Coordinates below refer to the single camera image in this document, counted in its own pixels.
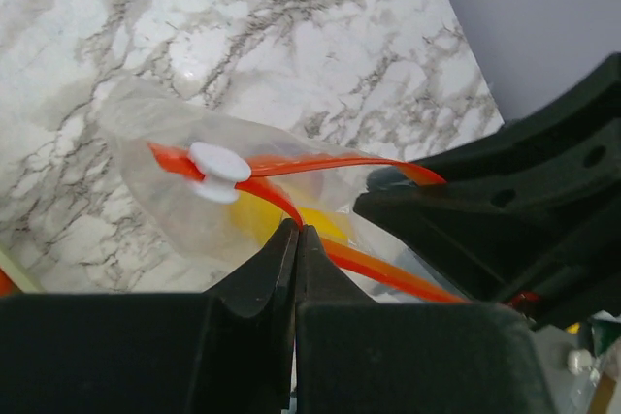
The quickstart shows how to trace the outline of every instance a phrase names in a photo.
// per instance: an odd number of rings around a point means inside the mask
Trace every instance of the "gray marble vein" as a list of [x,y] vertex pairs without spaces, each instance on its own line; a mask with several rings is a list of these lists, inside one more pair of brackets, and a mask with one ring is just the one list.
[[54,291],[196,290],[97,113],[124,77],[382,156],[501,124],[447,0],[0,0],[0,240]]

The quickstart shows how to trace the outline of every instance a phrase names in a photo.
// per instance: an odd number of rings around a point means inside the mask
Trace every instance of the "white marble countertop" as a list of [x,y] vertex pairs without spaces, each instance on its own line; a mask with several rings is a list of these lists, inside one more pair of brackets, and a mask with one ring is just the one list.
[[52,291],[202,290],[96,125],[127,75],[411,159],[502,120],[448,0],[0,0],[0,241]]

